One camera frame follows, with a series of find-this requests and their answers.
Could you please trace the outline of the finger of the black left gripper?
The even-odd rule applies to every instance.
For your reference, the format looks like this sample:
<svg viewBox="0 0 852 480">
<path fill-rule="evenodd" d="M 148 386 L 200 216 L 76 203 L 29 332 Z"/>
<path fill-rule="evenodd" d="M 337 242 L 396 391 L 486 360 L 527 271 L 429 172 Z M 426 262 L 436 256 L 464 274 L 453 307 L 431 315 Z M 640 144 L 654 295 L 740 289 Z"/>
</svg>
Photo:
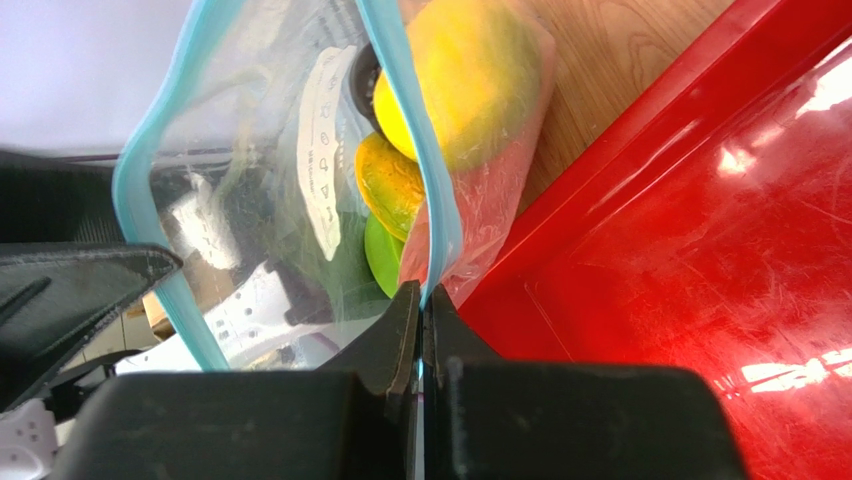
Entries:
<svg viewBox="0 0 852 480">
<path fill-rule="evenodd" d="M 181 266 L 159 245 L 2 245 L 2 405 L 34 397 L 97 333 Z"/>
</svg>

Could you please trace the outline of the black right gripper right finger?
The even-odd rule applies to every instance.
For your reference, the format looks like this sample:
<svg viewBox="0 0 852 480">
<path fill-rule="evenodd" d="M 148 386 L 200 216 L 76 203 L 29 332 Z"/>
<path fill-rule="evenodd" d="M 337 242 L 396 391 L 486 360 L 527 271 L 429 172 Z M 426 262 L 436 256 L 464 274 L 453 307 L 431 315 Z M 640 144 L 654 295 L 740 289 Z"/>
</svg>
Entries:
<svg viewBox="0 0 852 480">
<path fill-rule="evenodd" d="M 500 357 L 443 287 L 421 317 L 429 479 L 744 479 L 719 401 L 666 366 Z"/>
</svg>

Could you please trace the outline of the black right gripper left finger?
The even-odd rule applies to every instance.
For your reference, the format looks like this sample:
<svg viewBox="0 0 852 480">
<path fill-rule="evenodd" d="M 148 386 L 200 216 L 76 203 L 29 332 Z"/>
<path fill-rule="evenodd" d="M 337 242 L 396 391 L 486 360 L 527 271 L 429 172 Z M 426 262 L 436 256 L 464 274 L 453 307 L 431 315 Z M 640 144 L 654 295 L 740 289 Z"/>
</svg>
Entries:
<svg viewBox="0 0 852 480">
<path fill-rule="evenodd" d="M 420 288 L 314 370 L 129 374 L 100 386 L 55 479 L 410 479 Z"/>
</svg>

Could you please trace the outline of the clear zip top bag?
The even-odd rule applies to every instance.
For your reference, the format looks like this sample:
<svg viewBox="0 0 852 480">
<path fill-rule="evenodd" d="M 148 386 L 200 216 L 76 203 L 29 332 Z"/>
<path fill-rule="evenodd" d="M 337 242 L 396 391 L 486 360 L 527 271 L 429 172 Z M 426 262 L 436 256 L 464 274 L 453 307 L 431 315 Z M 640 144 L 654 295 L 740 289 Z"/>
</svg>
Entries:
<svg viewBox="0 0 852 480">
<path fill-rule="evenodd" d="M 184 262 L 155 295 L 198 371 L 251 370 L 232 368 L 207 327 L 205 274 L 240 282 L 254 266 L 280 263 L 334 300 L 372 281 L 390 305 L 367 263 L 372 213 L 354 173 L 371 133 L 416 162 L 423 180 L 398 288 L 417 282 L 422 302 L 440 286 L 459 304 L 494 263 L 553 91 L 556 42 L 531 4 L 515 1 L 542 48 L 538 104 L 500 154 L 452 172 L 406 33 L 428 2 L 193 3 L 112 190 L 125 238 L 168 247 Z"/>
</svg>

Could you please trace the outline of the yellow fake lemon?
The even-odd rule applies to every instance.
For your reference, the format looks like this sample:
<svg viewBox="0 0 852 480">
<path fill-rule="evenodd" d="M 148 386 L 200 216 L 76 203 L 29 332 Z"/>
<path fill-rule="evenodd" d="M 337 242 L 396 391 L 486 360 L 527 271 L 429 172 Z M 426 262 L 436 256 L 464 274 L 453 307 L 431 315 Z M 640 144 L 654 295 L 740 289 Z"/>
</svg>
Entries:
<svg viewBox="0 0 852 480">
<path fill-rule="evenodd" d="M 406 33 L 447 168 L 500 154 L 538 104 L 542 48 L 531 18 L 515 1 L 430 1 Z"/>
</svg>

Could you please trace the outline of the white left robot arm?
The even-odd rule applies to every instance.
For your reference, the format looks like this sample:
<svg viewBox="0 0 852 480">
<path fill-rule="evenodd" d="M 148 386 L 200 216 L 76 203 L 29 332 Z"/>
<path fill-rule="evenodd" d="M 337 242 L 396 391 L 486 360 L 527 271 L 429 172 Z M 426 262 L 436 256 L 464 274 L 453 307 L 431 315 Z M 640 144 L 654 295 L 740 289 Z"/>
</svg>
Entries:
<svg viewBox="0 0 852 480">
<path fill-rule="evenodd" d="M 1 475 L 42 479 L 59 449 L 56 426 L 73 419 L 105 381 L 136 373 L 198 371 L 178 336 L 149 349 L 84 357 L 114 331 L 126 308 L 173 279 L 176 257 L 123 244 L 5 244 L 1 248 Z M 233 282 L 205 274 L 202 310 L 234 369 L 315 368 L 386 309 L 376 283 L 346 300 L 280 263 L 263 262 Z"/>
</svg>

